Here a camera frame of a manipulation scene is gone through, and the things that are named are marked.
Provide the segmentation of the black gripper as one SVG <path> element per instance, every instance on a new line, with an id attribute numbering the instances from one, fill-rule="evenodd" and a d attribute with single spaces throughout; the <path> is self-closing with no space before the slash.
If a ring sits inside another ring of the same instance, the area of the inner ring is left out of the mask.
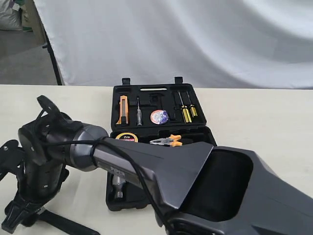
<path id="1" fill-rule="evenodd" d="M 33 162 L 20 161 L 9 167 L 17 177 L 17 193 L 5 209 L 6 218 L 1 228 L 13 233 L 22 224 L 31 227 L 45 210 L 44 205 L 60 191 L 69 171 L 56 161 L 38 166 Z"/>

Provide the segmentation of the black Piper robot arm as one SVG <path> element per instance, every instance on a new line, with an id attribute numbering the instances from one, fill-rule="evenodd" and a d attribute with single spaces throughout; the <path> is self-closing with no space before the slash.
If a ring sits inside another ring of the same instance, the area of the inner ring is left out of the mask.
<path id="1" fill-rule="evenodd" d="M 142 188 L 170 235 L 310 235 L 313 200 L 275 175 L 252 151 L 205 142 L 159 147 L 109 138 L 95 125 L 47 117 L 24 125 L 0 148 L 0 175 L 17 177 L 2 229 L 43 218 L 76 234 L 93 231 L 42 211 L 67 166 L 97 168 Z"/>

